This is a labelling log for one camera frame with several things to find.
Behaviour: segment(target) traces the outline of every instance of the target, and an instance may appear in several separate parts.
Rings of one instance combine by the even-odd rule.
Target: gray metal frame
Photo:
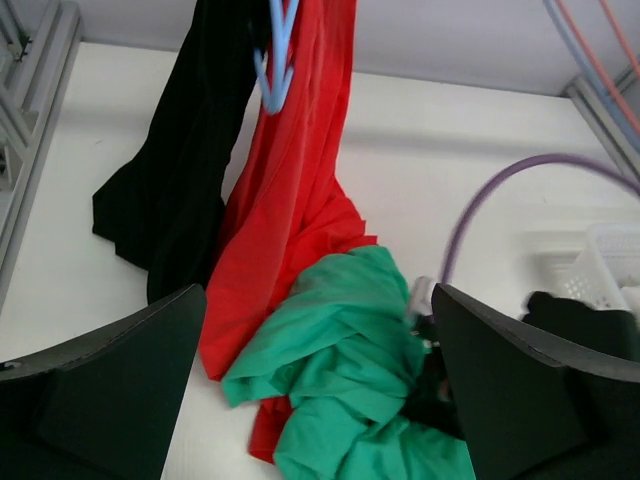
[[[33,197],[37,186],[31,178],[39,171],[34,165],[37,158],[43,160],[54,102],[60,103],[64,94],[61,80],[71,68],[80,36],[74,2],[49,0],[37,31],[25,32],[11,4],[0,0],[0,51],[4,47],[6,52],[8,45],[15,60],[10,68],[0,67],[0,305],[15,261],[5,262],[7,250],[11,244],[17,253],[22,240],[30,209],[23,201]],[[19,49],[12,48],[16,42]],[[19,214],[22,228],[16,232]]]
[[[637,81],[635,73],[629,66],[618,77],[616,86],[624,96],[625,91]],[[591,84],[583,76],[577,77],[567,86],[566,94],[622,174],[640,180],[640,152],[629,143]]]

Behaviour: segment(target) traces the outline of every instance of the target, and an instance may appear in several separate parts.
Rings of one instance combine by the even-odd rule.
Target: clothing pile
[[[202,362],[232,406],[261,402],[249,451],[285,478],[473,479],[462,440],[400,414],[426,349],[402,321],[404,278],[335,176],[355,0],[300,2],[284,108],[260,112],[222,204],[268,6],[198,1],[147,141],[94,196],[94,232],[149,270],[149,301],[207,287]]]

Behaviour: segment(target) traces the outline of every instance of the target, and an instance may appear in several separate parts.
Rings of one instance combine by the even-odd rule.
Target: blue hanger
[[[255,49],[253,52],[253,63],[256,68],[258,84],[262,90],[262,104],[270,115],[280,112],[284,106],[284,101],[289,93],[291,79],[293,78],[293,67],[287,67],[287,56],[289,52],[289,42],[293,22],[296,19],[298,4],[300,0],[291,0],[286,17],[284,17],[282,0],[269,0],[271,7],[271,32],[272,32],[272,54],[269,59],[273,65],[273,81],[271,89],[267,75],[262,68],[262,52]]]

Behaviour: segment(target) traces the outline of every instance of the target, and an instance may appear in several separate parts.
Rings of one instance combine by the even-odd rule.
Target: red shirt
[[[227,205],[207,288],[200,354],[220,380],[298,274],[325,255],[373,245],[335,178],[353,66],[355,0],[303,0],[283,110],[260,112],[247,165]],[[250,452],[272,455],[291,407],[262,402]]]

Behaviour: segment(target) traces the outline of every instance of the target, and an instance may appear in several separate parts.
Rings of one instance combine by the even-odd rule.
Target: white basket
[[[598,310],[630,310],[620,287],[640,285],[640,223],[595,225],[560,293]]]

